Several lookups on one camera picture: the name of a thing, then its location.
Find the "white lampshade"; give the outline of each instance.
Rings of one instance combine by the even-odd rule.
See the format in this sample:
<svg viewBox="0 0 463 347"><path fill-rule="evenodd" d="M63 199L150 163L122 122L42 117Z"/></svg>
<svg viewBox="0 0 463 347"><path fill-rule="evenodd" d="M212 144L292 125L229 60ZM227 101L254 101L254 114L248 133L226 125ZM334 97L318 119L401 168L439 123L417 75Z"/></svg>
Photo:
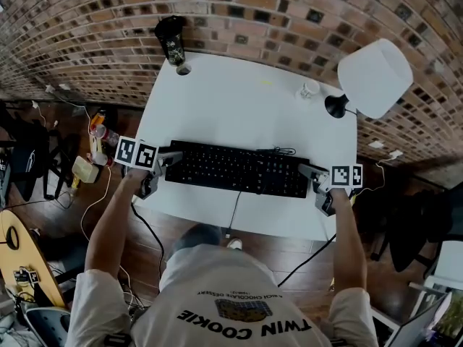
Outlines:
<svg viewBox="0 0 463 347"><path fill-rule="evenodd" d="M384 38L343 58L338 78L349 102L372 119L384 116L413 83L407 58Z"/></svg>

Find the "white t-shirt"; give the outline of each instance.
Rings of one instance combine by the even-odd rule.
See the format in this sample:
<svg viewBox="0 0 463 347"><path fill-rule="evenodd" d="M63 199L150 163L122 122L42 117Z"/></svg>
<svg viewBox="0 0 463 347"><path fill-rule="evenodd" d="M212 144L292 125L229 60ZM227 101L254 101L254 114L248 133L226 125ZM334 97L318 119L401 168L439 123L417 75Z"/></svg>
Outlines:
<svg viewBox="0 0 463 347"><path fill-rule="evenodd" d="M322 333L278 289L273 273L239 250L181 249L167 262L160 289L131 325L117 280L99 270L78 275L66 346L128 346L130 339L138 347L378 345L363 289L334 297Z"/></svg>

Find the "yellow tabletop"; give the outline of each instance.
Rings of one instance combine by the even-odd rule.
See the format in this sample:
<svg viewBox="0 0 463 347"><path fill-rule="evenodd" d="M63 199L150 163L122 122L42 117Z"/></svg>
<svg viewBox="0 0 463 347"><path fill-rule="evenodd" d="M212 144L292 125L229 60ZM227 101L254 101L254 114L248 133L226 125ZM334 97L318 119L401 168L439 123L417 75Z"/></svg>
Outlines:
<svg viewBox="0 0 463 347"><path fill-rule="evenodd" d="M61 289L48 267L42 252L33 241L28 229L20 219L11 211L5 210L0 213L0 241L5 241L8 227L14 226L17 231L20 248L16 251L10 249L6 244L0 244L0 270L7 285L16 285L14 271L20 266L31 267L37 271L39 285L44 294L50 299L54 306L66 307ZM22 288L29 294L34 294L32 287Z"/></svg>

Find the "white sneaker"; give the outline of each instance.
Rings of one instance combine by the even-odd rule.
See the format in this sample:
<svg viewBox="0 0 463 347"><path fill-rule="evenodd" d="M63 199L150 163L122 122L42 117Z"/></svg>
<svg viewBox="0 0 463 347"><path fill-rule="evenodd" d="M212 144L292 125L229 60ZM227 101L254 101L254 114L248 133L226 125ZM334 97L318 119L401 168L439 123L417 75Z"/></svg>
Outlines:
<svg viewBox="0 0 463 347"><path fill-rule="evenodd" d="M227 245L227 248L243 250L243 242L241 239L232 239Z"/></svg>

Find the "black keyboard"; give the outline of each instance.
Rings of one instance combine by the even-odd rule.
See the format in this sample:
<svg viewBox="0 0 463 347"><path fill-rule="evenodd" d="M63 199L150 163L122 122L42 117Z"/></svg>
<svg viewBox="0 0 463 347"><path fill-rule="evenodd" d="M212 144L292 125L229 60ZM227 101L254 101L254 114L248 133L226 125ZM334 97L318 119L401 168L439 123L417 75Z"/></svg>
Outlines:
<svg viewBox="0 0 463 347"><path fill-rule="evenodd" d="M172 140L182 161L166 169L166 181L256 194L305 198L308 179L297 170L308 159L233 147Z"/></svg>

